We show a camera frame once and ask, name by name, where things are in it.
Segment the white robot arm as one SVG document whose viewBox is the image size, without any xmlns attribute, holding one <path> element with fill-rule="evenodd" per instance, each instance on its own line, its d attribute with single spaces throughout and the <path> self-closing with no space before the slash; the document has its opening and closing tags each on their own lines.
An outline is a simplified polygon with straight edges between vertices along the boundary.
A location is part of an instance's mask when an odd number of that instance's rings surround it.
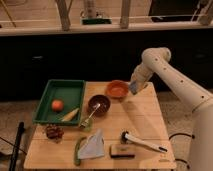
<svg viewBox="0 0 213 171">
<path fill-rule="evenodd" d="M 166 47 L 145 49 L 141 58 L 132 73 L 130 91 L 140 92 L 156 73 L 195 115 L 189 171 L 213 171 L 213 93 L 173 68 L 169 64 L 171 51 Z"/>
</svg>

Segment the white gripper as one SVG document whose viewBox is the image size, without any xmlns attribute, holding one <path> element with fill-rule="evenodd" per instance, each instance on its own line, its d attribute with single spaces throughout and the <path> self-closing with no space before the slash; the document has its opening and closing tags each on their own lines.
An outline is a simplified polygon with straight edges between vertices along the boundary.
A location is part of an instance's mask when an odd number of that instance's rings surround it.
<svg viewBox="0 0 213 171">
<path fill-rule="evenodd" d="M 146 82 L 153 76 L 153 71 L 149 69 L 145 64 L 139 64 L 131 75 L 131 82 L 137 83 L 138 93 L 146 87 Z"/>
</svg>

